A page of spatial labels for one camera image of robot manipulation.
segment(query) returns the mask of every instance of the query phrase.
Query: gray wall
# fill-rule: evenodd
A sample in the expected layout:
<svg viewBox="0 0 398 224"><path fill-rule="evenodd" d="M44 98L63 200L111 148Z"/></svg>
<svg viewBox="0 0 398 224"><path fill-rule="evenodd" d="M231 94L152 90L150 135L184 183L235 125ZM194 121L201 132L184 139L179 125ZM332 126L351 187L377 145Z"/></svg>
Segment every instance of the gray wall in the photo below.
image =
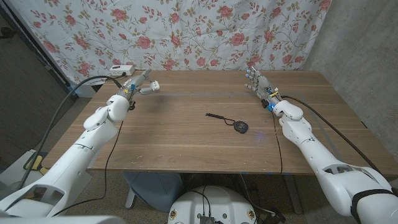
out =
<svg viewBox="0 0 398 224"><path fill-rule="evenodd" d="M398 162L397 50L398 1L333 0L303 70L321 72Z"/></svg>

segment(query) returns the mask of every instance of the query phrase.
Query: white fabric backdrop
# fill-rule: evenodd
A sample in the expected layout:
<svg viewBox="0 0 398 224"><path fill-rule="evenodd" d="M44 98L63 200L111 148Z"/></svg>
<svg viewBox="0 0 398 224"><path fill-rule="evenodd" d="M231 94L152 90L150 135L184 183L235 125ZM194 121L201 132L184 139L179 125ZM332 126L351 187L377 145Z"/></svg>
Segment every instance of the white fabric backdrop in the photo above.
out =
<svg viewBox="0 0 398 224"><path fill-rule="evenodd" d="M299 70L331 0L11 0L73 82L112 65Z"/></svg>

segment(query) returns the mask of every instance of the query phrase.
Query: white box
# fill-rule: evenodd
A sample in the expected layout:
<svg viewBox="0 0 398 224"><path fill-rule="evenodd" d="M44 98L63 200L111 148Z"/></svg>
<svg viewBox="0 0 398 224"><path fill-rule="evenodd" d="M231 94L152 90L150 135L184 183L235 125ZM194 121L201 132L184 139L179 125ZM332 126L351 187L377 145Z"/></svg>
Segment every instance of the white box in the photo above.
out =
<svg viewBox="0 0 398 224"><path fill-rule="evenodd" d="M111 72L111 76L119 77L123 72L126 72L126 76L130 76L135 69L132 65L113 65L109 71Z"/></svg>

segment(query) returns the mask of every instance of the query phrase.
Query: wooden table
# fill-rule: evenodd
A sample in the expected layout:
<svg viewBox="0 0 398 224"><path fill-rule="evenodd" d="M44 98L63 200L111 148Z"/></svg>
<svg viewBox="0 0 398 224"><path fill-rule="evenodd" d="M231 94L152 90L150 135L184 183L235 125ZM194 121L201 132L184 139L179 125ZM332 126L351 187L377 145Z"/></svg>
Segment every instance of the wooden table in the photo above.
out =
<svg viewBox="0 0 398 224"><path fill-rule="evenodd" d="M398 164L319 72L263 72L282 95L307 102L346 135L385 175L398 175ZM153 71L160 93L136 95L108 170L273 174L281 172L272 114L247 88L245 71ZM106 82L43 161L51 167L84 131L83 122L117 92ZM338 158L367 163L331 128L302 105L316 137ZM239 134L213 113L249 125ZM313 174L300 150L276 123L283 173ZM100 152L92 169L104 169L116 138Z"/></svg>

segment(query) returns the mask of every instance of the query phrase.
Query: white robotic arm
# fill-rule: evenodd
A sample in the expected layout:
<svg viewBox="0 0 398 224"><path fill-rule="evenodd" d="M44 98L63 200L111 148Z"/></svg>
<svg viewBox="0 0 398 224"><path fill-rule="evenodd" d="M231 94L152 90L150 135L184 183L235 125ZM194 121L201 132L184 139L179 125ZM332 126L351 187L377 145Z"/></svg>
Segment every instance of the white robotic arm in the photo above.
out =
<svg viewBox="0 0 398 224"><path fill-rule="evenodd" d="M85 122L86 131L39 180L0 201L0 211L17 217L52 217L77 198L79 184L88 176L86 169L94 155L118 132L116 123L123 121L134 109L135 93L148 95L159 91L159 83L149 78L150 70L126 81L123 87L98 108ZM149 88L140 88L144 81ZM28 195L44 192L41 198Z"/></svg>
<svg viewBox="0 0 398 224"><path fill-rule="evenodd" d="M283 100L266 77L251 67L246 76L268 110L281 116L284 136L294 143L314 171L331 206L344 216L354 216L358 223L397 223L398 197L388 181L370 167L341 162L314 136L303 111Z"/></svg>

